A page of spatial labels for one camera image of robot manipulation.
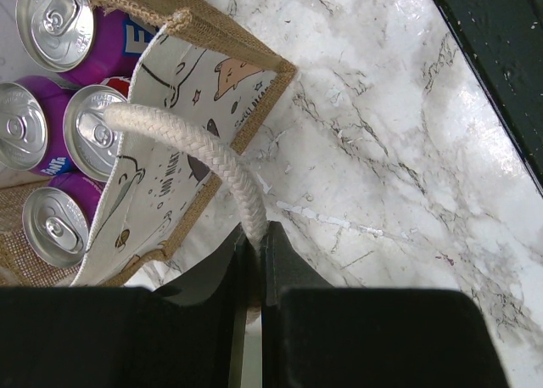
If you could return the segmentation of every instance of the burlap bag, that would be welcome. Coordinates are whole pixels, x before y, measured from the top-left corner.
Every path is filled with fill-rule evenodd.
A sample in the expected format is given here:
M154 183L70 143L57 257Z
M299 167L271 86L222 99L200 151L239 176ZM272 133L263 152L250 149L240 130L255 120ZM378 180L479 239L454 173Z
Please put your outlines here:
M91 0L91 2L105 8L123 10L150 25L161 27L167 24L170 34L174 37L277 73L251 117L232 142L232 148L238 153L245 150L296 72L295 67L286 59L273 53L243 27L204 0ZM50 286L58 284L60 280L64 284L69 283L70 278L77 272L77 267L58 269L42 262L25 241L20 220L22 206L28 194L40 185L43 183L0 190L0 285ZM136 264L108 280L106 284L122 285L144 263L170 259L220 186L220 179L213 176L188 208L165 247L150 251Z

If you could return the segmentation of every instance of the white marble surface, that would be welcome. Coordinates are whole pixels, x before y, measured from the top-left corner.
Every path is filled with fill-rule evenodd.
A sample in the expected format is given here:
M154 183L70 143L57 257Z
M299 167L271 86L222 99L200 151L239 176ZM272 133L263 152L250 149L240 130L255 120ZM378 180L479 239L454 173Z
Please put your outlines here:
M208 1L299 66L245 155L296 250L338 285L463 290L511 385L543 386L543 202L432 1ZM33 70L6 47L1 78ZM171 280L237 223L223 188L131 284Z

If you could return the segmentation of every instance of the cartoon drawing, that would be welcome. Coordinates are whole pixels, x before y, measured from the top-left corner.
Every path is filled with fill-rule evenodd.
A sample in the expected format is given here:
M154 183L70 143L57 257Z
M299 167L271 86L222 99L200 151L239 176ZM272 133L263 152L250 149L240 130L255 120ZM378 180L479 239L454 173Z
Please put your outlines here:
M232 109L230 110L230 113L232 115L234 115L234 112L236 112L236 109L238 108L238 105L240 102L241 102L241 97L239 97L239 99L232 104Z
M123 230L123 232L120 233L119 237L117 237L117 240L115 241L115 248L116 249L122 248L121 250L124 250L128 237L130 237L130 229Z
M200 100L200 95L201 94L202 94L202 91L197 89L196 92L194 93L193 105L196 105L196 103L198 103L198 101Z
M207 131L213 133L218 138L219 136L219 130L217 129L217 125L215 124L215 121L212 119L209 119L207 122ZM190 176L188 178L194 177L196 181L198 182L196 185L198 185L202 180L204 180L205 176L207 176L207 173L210 172L210 168L206 166L204 163L202 163L200 160L196 159L195 157L192 157L191 155L187 155L188 158L188 165L190 166L190 170L193 172L190 173Z
M198 65L199 61L204 56L205 52L207 50L204 50L196 59L196 62L193 65L193 68L190 69L190 71L185 75L185 77L177 84L176 87L169 84L168 82L165 82L163 79L161 79L159 76L154 74L145 64L142 63L142 70L147 72L155 81L157 81L160 85L163 85L165 87L168 87L170 89L170 92L166 95L166 98L164 98L164 107L165 108L173 108L177 105L177 101L179 101L179 90L181 88L181 85L185 83L185 81L191 76L191 74L194 72L194 69L196 68L196 65ZM176 75L178 75L181 71L185 69L185 62L182 61L179 63L176 67Z
M150 239L157 239L162 237L165 234L166 230L170 227L171 224L171 213L172 211L166 212L164 215L164 221L160 223L159 227L156 228L136 249L135 251L140 250Z
M159 45L161 46L162 44L164 44L169 36L170 36L169 34L163 34L162 36L160 36L159 37Z
M139 183L142 182L143 178L145 177L145 169L138 167L136 159L134 159L131 156L123 156L123 155L119 155L117 156L117 158L132 161L134 163L134 173L133 173L132 178L128 178L128 174L126 173L124 173L122 176L119 177L119 185L122 187L120 188L120 191L117 194L117 199L113 203L113 206L111 207L111 210L109 211L109 214L105 216L105 220L102 223L102 227L100 227L100 229L96 233L97 237L102 232L102 230L104 229L106 224L109 222L111 217L115 214L115 212L119 208L119 205L125 199L130 187L132 187L132 185L138 185Z
M219 100L230 88L236 89L238 84L245 78L262 71L264 70L239 59L225 59L220 62L215 67L215 72L219 73L219 88L214 100Z

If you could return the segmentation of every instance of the rope handle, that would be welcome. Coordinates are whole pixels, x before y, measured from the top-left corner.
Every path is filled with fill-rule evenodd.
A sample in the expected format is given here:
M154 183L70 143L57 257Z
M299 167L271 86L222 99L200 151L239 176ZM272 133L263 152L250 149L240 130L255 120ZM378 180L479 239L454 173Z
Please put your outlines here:
M230 188L238 203L247 239L258 252L268 225L262 193L250 171L229 146L202 127L158 108L111 104L105 110L104 120L115 131L153 138L206 164Z

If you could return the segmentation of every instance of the aluminum can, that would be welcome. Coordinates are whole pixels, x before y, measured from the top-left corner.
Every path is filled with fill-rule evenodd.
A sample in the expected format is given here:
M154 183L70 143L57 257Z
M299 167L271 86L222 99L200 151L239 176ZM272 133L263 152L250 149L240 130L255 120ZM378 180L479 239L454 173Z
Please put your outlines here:
M23 207L23 229L36 254L54 267L79 264L103 191L103 184L76 172L32 192Z
M16 18L28 54L81 86L132 76L156 34L156 28L120 10L92 9L89 0L17 0Z
M104 111L110 104L126 102L130 81L109 78L78 91L66 107L64 141L70 158L90 178L107 182L119 148L120 133L109 129Z
M73 170L63 119L75 92L45 76L0 83L0 162L42 176Z

